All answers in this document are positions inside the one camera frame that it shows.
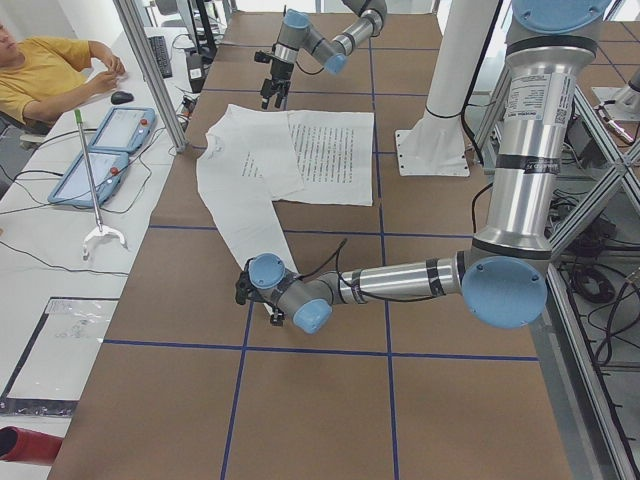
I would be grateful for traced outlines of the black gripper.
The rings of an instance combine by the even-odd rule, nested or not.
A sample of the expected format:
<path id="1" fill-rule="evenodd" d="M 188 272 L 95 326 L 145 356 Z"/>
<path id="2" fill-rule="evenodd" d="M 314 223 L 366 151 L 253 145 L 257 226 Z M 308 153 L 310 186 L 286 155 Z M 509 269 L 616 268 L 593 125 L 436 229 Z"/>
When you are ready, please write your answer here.
<path id="1" fill-rule="evenodd" d="M 261 108 L 267 109 L 270 98 L 276 95 L 274 106 L 280 108 L 283 100 L 288 96 L 291 85 L 291 77 L 294 64 L 283 61 L 272 56 L 270 74 L 271 78 L 266 79 L 260 91 Z"/>
<path id="2" fill-rule="evenodd" d="M 264 304 L 270 312 L 271 320 L 280 319 L 280 310 L 258 291 L 251 282 L 249 273 L 243 270 L 235 283 L 235 302 L 245 305 L 247 301 Z"/>

